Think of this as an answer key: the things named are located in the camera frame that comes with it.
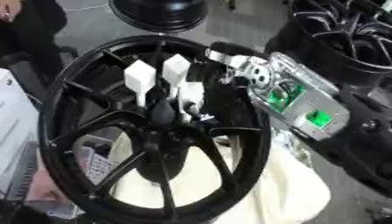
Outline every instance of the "black rim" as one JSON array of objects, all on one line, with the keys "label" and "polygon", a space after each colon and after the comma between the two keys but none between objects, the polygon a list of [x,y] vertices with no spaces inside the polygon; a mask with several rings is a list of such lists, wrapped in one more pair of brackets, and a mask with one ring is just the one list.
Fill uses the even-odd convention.
[{"label": "black rim", "polygon": [[200,17],[197,17],[193,21],[189,21],[189,22],[183,21],[182,24],[170,24],[170,23],[160,24],[158,22],[156,24],[148,24],[136,19],[132,13],[137,13],[137,12],[128,11],[127,8],[129,6],[128,5],[122,6],[120,1],[109,0],[109,5],[111,10],[115,13],[115,15],[118,16],[122,21],[124,21],[129,25],[135,26],[139,29],[146,30],[149,32],[177,33],[177,32],[188,31],[201,24],[207,15],[207,7],[204,7],[202,9]]},{"label": "black rim", "polygon": [[[216,107],[211,110],[207,108],[207,112],[213,113],[219,124],[211,127],[210,124],[196,121],[192,125],[176,123],[171,127],[174,132],[182,133],[191,139],[193,145],[199,146],[212,160],[221,175],[222,186],[198,202],[187,206],[175,206],[162,154],[158,150],[152,149],[158,144],[152,148],[151,146],[143,146],[140,147],[142,150],[134,151],[133,156],[127,158],[99,185],[93,185],[88,181],[87,177],[75,165],[74,154],[69,149],[71,149],[74,140],[90,131],[115,126],[129,136],[134,136],[140,131],[145,133],[146,127],[151,129],[143,109],[132,106],[132,103],[126,104],[123,101],[118,101],[108,92],[96,90],[97,86],[100,86],[98,89],[106,89],[103,86],[110,84],[112,81],[110,79],[114,77],[114,75],[108,75],[112,72],[110,69],[113,67],[116,69],[125,68],[137,58],[157,65],[164,58],[159,55],[164,54],[181,53],[188,59],[194,60],[204,52],[204,49],[205,47],[202,45],[180,38],[161,36],[124,38],[99,47],[77,59],[65,69],[53,84],[39,118],[41,154],[54,182],[70,200],[85,210],[93,219],[111,223],[200,223],[209,221],[238,203],[258,180],[269,154],[270,124],[268,117],[264,113],[260,114],[256,111],[241,90],[234,90],[233,95],[236,98],[230,102],[234,104],[222,105],[223,110],[227,110],[227,106],[234,105],[236,109],[230,116],[224,115],[221,118],[221,115],[225,114],[223,111]],[[102,69],[106,69],[105,71],[108,73],[100,76],[98,73]],[[209,71],[211,79],[205,81],[207,95],[216,95],[215,89],[209,83],[210,80],[221,74],[220,69],[219,67]],[[97,85],[91,87],[90,83],[95,81]],[[121,87],[123,82],[118,81],[114,86]],[[68,107],[70,100],[74,100],[76,97],[89,99],[104,108],[104,114],[81,123],[81,112],[73,107]],[[70,118],[77,120],[78,124],[71,125],[72,122],[68,122]],[[151,132],[152,134],[149,132],[147,137],[154,142],[155,134],[159,131],[159,129],[154,129],[154,132]],[[221,135],[239,136],[241,140],[242,157],[233,174],[229,171],[212,140],[212,137]],[[108,193],[108,189],[123,174],[135,168],[137,162],[147,154],[161,168],[159,169],[161,179],[158,182],[164,195],[163,209],[131,206],[111,198]]]},{"label": "black rim", "polygon": [[362,0],[298,0],[291,15],[313,38],[336,53],[373,68],[392,68],[392,18]]}]

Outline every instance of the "cable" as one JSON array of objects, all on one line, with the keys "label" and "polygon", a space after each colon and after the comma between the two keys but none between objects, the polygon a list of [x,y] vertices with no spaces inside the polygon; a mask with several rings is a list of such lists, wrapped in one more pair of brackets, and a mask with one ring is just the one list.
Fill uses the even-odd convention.
[{"label": "cable", "polygon": [[30,100],[36,102],[39,105],[42,105],[42,102],[39,99],[37,99],[37,97],[35,97],[35,96],[31,95],[31,94],[27,94],[27,93],[26,93],[26,95],[27,95],[27,97],[29,97]]},{"label": "cable", "polygon": [[96,6],[90,6],[86,8],[80,8],[80,9],[65,9],[65,11],[88,11],[88,10],[95,10],[95,9],[101,9],[109,6],[108,3],[102,4],[102,5],[96,5]]}]

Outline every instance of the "gray surface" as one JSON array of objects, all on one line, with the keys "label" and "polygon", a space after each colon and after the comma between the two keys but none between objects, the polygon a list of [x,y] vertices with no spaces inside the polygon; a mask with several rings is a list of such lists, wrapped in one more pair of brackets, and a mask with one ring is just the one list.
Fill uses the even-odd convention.
[{"label": "gray surface", "polygon": [[[68,26],[59,34],[61,45],[73,46],[80,53],[120,37],[147,33],[119,21],[109,7],[78,10],[83,7],[103,5],[107,0],[58,0],[68,14]],[[239,11],[232,13],[221,6],[220,0],[209,0],[210,16],[201,26],[182,33],[186,39],[204,44],[226,40],[262,50],[285,21],[285,6],[280,0],[238,0]],[[322,179],[330,186],[332,200],[319,217],[309,223],[370,223],[365,207],[378,207],[389,203],[349,178],[340,168],[327,163],[319,156],[314,165]]]}]

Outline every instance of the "screw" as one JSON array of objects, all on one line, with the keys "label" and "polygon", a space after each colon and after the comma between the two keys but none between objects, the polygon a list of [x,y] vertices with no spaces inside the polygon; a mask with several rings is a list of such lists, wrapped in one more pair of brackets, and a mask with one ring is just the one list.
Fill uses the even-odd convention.
[{"label": "screw", "polygon": [[380,126],[380,123],[378,121],[376,121],[376,120],[370,120],[370,121],[365,122],[365,123],[362,124],[362,128],[366,132],[376,131],[379,126]]}]

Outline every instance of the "white cube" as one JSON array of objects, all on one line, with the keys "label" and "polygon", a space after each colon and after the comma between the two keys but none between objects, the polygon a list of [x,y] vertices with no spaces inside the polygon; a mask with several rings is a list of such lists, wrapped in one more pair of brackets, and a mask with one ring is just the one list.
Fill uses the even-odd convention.
[{"label": "white cube", "polygon": [[145,106],[145,95],[155,86],[156,73],[156,68],[141,60],[137,60],[125,69],[125,85],[136,92],[137,104],[140,107]]},{"label": "white cube", "polygon": [[186,79],[189,67],[191,67],[191,63],[180,54],[176,54],[164,62],[162,76],[171,85],[171,97],[177,95],[179,84]]}]

